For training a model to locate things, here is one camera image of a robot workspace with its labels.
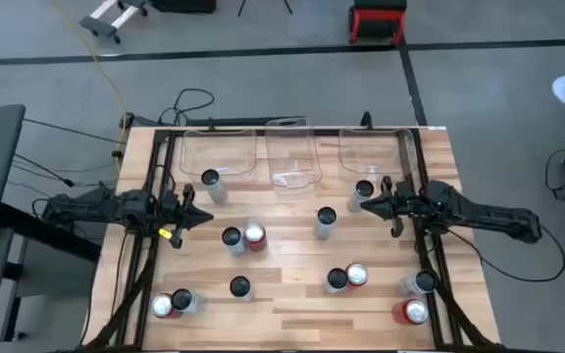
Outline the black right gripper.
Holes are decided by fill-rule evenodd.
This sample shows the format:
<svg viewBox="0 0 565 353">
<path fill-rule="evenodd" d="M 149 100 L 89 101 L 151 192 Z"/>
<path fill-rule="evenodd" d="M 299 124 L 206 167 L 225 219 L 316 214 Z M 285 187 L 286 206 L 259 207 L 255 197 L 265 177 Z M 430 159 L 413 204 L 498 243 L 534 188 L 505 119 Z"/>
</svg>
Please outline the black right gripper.
<svg viewBox="0 0 565 353">
<path fill-rule="evenodd" d="M 401 216 L 414 217 L 421 214 L 421 198 L 414 190 L 413 181 L 405 179 L 393 183 L 390 176 L 382 179 L 382 194 L 363 201 L 361 208 L 384 221 L 391 220 L 391 236 L 399 237 L 404 224 Z"/>
</svg>

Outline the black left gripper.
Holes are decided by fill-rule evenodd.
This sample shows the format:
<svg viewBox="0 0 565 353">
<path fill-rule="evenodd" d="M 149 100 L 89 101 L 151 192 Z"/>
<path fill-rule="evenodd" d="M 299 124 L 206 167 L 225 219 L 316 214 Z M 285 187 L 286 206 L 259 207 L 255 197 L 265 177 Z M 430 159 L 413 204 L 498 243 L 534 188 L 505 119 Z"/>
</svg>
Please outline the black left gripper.
<svg viewBox="0 0 565 353">
<path fill-rule="evenodd" d="M 184 208 L 193 199 L 193 186 L 186 184 L 182 191 L 183 199 L 179 201 L 179 196 L 172 190 L 166 190 L 160 200 L 160 228 L 159 234 L 168 239 L 174 248 L 181 248 L 181 230 Z M 213 215 L 191 205 L 191 213 L 197 217 L 189 219 L 189 227 L 198 227 L 213 220 Z"/>
</svg>

